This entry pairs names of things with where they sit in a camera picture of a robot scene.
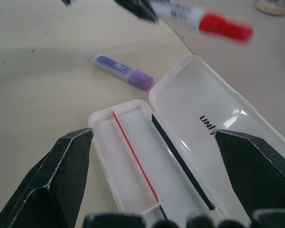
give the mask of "red stripe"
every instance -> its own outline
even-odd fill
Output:
[[[119,120],[118,120],[118,118],[117,118],[117,116],[116,116],[116,114],[115,114],[114,112],[113,112],[113,117],[114,117],[114,119],[116,120],[116,122],[117,122],[117,124],[118,124],[118,126],[119,126],[119,129],[120,129],[121,132],[123,133],[124,139],[126,140],[128,146],[130,147],[130,150],[131,150],[131,152],[132,152],[132,154],[133,154],[133,156],[134,156],[134,158],[135,158],[135,160],[136,160],[136,162],[137,162],[139,168],[141,169],[142,174],[143,174],[143,176],[145,177],[145,179],[146,179],[146,181],[147,181],[147,183],[148,183],[148,185],[149,185],[149,187],[150,187],[150,189],[151,189],[151,191],[152,191],[152,193],[153,193],[153,196],[155,197],[156,201],[158,202],[158,198],[157,198],[156,192],[155,192],[154,188],[152,187],[152,185],[151,185],[151,183],[150,183],[150,181],[149,181],[149,179],[148,179],[146,173],[144,172],[143,167],[142,167],[141,163],[139,162],[139,160],[138,160],[138,158],[137,158],[137,156],[136,156],[136,153],[135,153],[135,151],[134,151],[134,149],[133,149],[133,147],[132,147],[132,145],[131,145],[129,139],[128,139],[127,135],[125,134],[125,132],[124,132],[124,130],[123,130],[123,127],[121,126],[121,124],[120,124],[120,122],[119,122]]]

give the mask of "marker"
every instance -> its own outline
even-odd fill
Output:
[[[97,55],[92,59],[92,63],[103,71],[144,91],[153,84],[153,77],[107,56]]]
[[[221,35],[243,43],[249,42],[253,36],[251,25],[228,20],[202,7],[187,7],[158,0],[151,0],[150,5],[158,17],[189,25],[196,31]]]

